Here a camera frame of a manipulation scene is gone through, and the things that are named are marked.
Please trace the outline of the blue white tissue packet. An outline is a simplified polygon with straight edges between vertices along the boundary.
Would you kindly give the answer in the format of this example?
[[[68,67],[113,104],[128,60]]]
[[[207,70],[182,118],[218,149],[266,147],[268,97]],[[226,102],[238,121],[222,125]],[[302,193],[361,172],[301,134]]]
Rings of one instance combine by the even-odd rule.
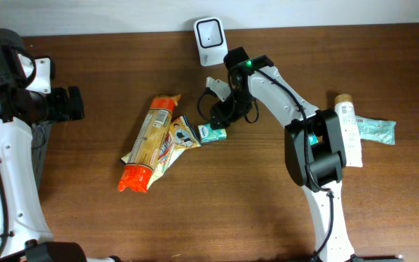
[[[218,140],[225,140],[227,133],[225,129],[212,129],[210,124],[202,124],[198,126],[200,141],[210,143]]]

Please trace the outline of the yellow wet wipes packet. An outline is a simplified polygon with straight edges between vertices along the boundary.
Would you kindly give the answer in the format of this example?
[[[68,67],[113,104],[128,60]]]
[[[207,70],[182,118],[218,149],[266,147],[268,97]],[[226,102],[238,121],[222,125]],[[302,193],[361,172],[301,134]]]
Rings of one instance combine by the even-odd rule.
[[[147,192],[151,185],[160,179],[167,169],[185,151],[201,146],[200,140],[190,125],[186,115],[179,116],[171,122],[169,132],[161,145],[157,166],[152,175],[145,175],[142,180],[119,181],[118,190],[130,188],[133,191]]]

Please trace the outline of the white cream tube gold cap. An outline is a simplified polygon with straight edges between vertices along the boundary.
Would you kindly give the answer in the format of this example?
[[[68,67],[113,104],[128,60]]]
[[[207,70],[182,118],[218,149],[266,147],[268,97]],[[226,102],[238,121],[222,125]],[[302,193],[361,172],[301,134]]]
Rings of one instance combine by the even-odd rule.
[[[361,138],[352,97],[349,94],[341,94],[335,97],[335,112],[340,120],[346,153],[346,166],[363,167]]]

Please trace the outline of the orange spaghetti packet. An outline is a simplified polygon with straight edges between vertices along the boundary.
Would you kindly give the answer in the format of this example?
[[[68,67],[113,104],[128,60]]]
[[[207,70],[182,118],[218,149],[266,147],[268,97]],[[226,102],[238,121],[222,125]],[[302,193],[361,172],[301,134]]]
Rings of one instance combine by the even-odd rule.
[[[172,114],[181,95],[157,95],[143,120],[134,146],[129,153],[118,190],[127,188],[147,192],[149,181],[158,164],[162,143],[165,141]]]

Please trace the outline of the teal snack packet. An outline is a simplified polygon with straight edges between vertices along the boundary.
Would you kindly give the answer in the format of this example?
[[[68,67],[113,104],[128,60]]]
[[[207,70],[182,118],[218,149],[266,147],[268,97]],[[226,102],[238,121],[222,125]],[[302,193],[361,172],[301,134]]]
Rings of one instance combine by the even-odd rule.
[[[368,119],[356,116],[359,135],[362,140],[371,140],[393,146],[395,141],[395,121]]]

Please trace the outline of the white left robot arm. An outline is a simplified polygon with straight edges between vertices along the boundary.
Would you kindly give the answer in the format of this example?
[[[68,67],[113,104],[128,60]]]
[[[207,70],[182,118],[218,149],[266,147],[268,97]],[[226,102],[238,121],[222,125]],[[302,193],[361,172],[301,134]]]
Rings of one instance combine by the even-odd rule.
[[[84,118],[78,87],[52,89],[51,76],[21,47],[0,44],[0,261],[88,261],[75,242],[56,242],[39,200],[32,126]]]

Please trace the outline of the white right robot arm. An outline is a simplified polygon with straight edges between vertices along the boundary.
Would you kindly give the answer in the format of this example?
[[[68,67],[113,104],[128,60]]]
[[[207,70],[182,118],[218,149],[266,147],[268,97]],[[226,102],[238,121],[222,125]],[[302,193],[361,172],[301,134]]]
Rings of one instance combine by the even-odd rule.
[[[227,128],[263,103],[284,128],[287,172],[308,202],[315,233],[312,261],[357,261],[341,200],[346,150],[337,113],[299,96],[265,55],[250,58],[237,47],[223,63],[228,84],[212,92],[219,101],[209,111],[211,127]]]

